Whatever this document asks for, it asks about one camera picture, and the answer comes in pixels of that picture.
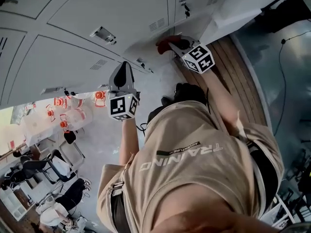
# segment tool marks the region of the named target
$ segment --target black chair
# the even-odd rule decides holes
[[[44,176],[48,179],[48,181],[51,184],[56,184],[59,180],[61,180],[62,182],[67,182],[76,176],[76,174],[73,172],[73,173],[71,173],[70,177],[68,178],[67,176],[60,174],[59,171],[57,170],[57,168],[54,166],[54,164],[52,162],[54,157],[58,157],[59,159],[64,161],[61,153],[58,150],[53,150],[53,152],[50,153],[47,156],[47,158],[45,158],[44,160],[41,160],[41,161],[34,161],[34,160],[31,160],[29,157],[26,157],[26,156],[25,156],[25,158],[22,159],[22,157],[21,157],[21,163],[23,165],[23,169],[22,169],[23,172],[29,173],[29,174],[31,172],[34,172],[34,173],[41,172],[44,174]],[[50,167],[47,169],[44,169],[47,164],[49,164]],[[56,181],[53,181],[49,177],[49,175],[47,174],[47,170],[49,170],[50,168],[52,168],[52,170],[56,173],[56,175],[58,177],[58,179]]]

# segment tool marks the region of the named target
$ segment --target wooden floor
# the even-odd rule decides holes
[[[216,64],[212,67],[212,70],[238,103],[240,113],[249,122],[267,125],[253,79],[231,38],[225,36],[207,45],[207,47],[211,51]],[[206,93],[207,85],[200,74],[185,68],[179,59],[175,59],[175,63],[188,83],[200,86]],[[208,102],[211,115],[218,123],[219,129],[227,132],[210,94],[208,94]]]

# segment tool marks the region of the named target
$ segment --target backpack strap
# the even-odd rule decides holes
[[[273,164],[259,145],[250,142],[247,146],[253,160],[254,176],[259,188],[259,217],[261,217],[277,193],[278,177]]]
[[[115,183],[112,188],[110,199],[112,220],[119,233],[131,233],[130,226],[125,214],[124,198],[122,192],[123,185],[124,181],[121,181]]]

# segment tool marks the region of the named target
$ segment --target strap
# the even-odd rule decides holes
[[[277,193],[277,173],[269,158],[255,142],[251,142],[248,145],[248,148],[254,162],[256,163],[256,165],[254,165],[254,174],[259,186],[259,193],[263,193],[264,191],[265,194],[265,201],[261,199],[260,203],[264,205],[264,211],[266,211]]]
[[[123,193],[111,196],[112,220],[118,233],[131,233],[125,214]]]

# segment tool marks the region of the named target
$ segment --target plastic container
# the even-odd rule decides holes
[[[66,111],[66,109],[61,106],[52,106],[50,104],[48,104],[45,109],[44,112],[41,112],[42,116],[48,117],[51,122],[56,121],[57,124],[61,122],[59,116]]]
[[[93,95],[93,92],[86,92],[86,93],[78,93],[73,96],[76,99],[88,99]]]
[[[25,106],[25,109],[26,110],[31,110],[31,109],[35,109],[36,108],[36,105],[35,105],[35,103],[29,103],[29,104],[27,104],[26,106]]]
[[[91,99],[95,107],[106,107],[106,91],[93,92]]]
[[[54,107],[59,107],[63,109],[74,109],[79,108],[84,104],[85,99],[77,99],[73,96],[67,97],[56,97],[54,98]]]
[[[87,106],[75,108],[60,115],[60,127],[66,131],[78,130],[93,120],[93,113]]]

